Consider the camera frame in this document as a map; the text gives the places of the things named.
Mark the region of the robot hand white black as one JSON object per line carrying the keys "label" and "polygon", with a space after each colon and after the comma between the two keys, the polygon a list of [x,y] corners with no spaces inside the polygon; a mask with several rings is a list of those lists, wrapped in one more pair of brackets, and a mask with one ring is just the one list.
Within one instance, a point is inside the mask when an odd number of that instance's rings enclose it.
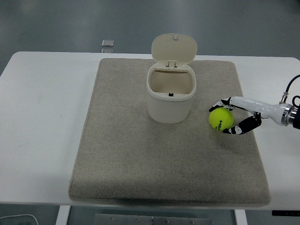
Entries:
{"label": "robot hand white black", "polygon": [[278,125],[287,126],[287,106],[288,104],[269,105],[244,97],[229,97],[219,100],[209,109],[209,112],[217,108],[226,108],[230,111],[239,108],[252,113],[252,116],[239,122],[238,125],[223,130],[226,134],[242,135],[259,127],[262,119],[272,119]]}

